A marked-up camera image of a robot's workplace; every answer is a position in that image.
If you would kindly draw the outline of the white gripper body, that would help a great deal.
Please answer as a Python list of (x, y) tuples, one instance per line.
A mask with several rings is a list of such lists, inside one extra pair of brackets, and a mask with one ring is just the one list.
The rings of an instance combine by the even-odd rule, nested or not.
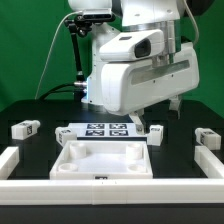
[(108, 63), (101, 73), (103, 105), (109, 113), (120, 116), (185, 93), (198, 83), (192, 45), (183, 45), (169, 65), (153, 67), (151, 60)]

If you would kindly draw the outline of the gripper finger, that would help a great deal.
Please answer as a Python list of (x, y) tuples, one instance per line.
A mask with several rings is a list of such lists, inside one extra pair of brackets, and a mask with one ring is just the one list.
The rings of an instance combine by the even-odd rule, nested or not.
[(130, 119), (135, 124), (136, 132), (140, 135), (144, 135), (146, 133), (146, 123), (143, 118), (144, 110), (136, 110), (129, 114)]
[(180, 117), (181, 104), (182, 97), (180, 95), (176, 95), (170, 98), (169, 113), (175, 118)]

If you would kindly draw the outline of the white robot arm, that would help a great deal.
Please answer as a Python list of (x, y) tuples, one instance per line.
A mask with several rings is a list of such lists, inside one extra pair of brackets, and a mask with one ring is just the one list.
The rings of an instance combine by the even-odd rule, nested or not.
[(93, 71), (86, 100), (111, 114), (127, 115), (147, 132), (144, 109), (164, 100), (177, 112), (180, 95), (196, 88), (194, 45), (183, 43), (180, 18), (186, 0), (68, 0), (78, 32), (93, 33)]

